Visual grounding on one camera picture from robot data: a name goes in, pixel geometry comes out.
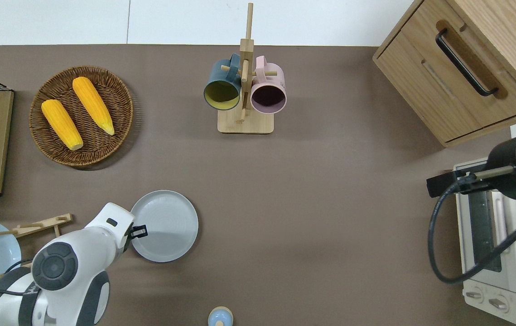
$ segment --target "wooden cabinet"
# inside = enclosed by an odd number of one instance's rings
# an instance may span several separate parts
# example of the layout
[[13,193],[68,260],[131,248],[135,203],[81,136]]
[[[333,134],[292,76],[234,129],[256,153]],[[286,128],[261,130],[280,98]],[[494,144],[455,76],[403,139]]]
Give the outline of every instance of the wooden cabinet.
[[444,146],[516,124],[516,0],[416,0],[373,60]]

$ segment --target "woven basket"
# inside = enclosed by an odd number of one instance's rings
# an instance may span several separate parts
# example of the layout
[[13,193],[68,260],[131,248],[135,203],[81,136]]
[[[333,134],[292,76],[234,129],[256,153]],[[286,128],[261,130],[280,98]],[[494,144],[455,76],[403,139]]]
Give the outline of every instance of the woven basket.
[[[87,77],[105,102],[115,134],[110,136],[99,128],[82,106],[75,91],[73,79]],[[82,138],[82,148],[71,151],[57,136],[42,114],[43,101],[61,101]],[[133,99],[119,77],[104,68],[81,66],[59,72],[36,93],[30,107],[29,127],[36,146],[57,163],[69,167],[85,167],[100,162],[113,154],[123,143],[133,123]]]

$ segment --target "wooden mug rack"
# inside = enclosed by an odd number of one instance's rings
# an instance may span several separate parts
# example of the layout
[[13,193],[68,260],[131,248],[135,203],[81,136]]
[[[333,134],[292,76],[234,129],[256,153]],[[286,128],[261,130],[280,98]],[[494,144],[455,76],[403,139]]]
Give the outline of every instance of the wooden mug rack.
[[[238,73],[241,76],[241,100],[231,110],[218,111],[218,130],[223,134],[271,134],[274,131],[274,114],[264,114],[252,109],[250,105],[250,91],[252,78],[255,76],[254,40],[251,39],[252,15],[254,4],[248,4],[246,23],[246,37],[240,41],[240,65]],[[276,72],[266,72],[267,76],[276,76]]]

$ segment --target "brown table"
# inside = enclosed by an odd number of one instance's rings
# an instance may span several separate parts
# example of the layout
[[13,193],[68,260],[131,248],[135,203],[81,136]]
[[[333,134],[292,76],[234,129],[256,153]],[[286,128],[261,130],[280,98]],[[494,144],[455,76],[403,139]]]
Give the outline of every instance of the brown table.
[[[107,202],[131,209],[159,189],[189,198],[194,247],[168,264],[128,250],[107,269],[103,326],[202,326],[219,305],[237,325],[509,325],[431,272],[425,188],[441,170],[485,157],[508,130],[444,149],[374,66],[376,48],[256,45],[284,69],[288,105],[273,134],[221,134],[202,91],[213,62],[237,48],[0,46],[0,82],[16,91],[0,223],[70,212],[70,232]],[[127,142],[92,171],[50,161],[28,130],[39,87],[79,65],[117,74],[136,106]],[[23,256],[51,239],[31,237]],[[436,241],[441,265],[457,273],[452,202]]]

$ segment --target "corn cob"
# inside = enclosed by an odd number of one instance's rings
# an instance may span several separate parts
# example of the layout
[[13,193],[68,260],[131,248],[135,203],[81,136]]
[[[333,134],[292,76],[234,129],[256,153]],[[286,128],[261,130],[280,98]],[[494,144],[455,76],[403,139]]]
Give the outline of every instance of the corn cob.
[[73,80],[73,89],[96,125],[107,134],[115,134],[109,110],[92,82],[87,77],[77,77]]
[[70,150],[74,151],[82,147],[80,134],[61,102],[58,100],[46,100],[40,108],[54,132],[57,133],[57,136]]

